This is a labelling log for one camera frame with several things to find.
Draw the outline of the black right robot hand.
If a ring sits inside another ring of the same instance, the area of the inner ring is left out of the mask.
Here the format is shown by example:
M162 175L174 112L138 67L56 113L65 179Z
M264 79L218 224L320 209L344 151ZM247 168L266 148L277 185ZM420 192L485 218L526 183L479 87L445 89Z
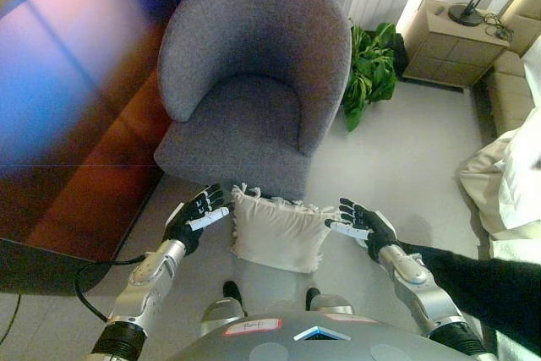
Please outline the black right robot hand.
M379 262L379 252L382 248L399 245L396 230L379 211L372 211L346 198L340 198L339 210L339 219L328 218L325 220L325 226L356 238L367 248L369 257L374 262Z

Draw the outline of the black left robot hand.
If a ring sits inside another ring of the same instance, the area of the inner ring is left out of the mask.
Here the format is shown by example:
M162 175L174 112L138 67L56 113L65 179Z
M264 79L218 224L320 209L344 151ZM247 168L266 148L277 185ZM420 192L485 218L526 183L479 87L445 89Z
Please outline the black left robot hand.
M163 241L180 241L185 247L185 256L192 254L204 228L232 212L232 205L224 205L222 196L221 185L215 183L189 202L179 205L166 222Z

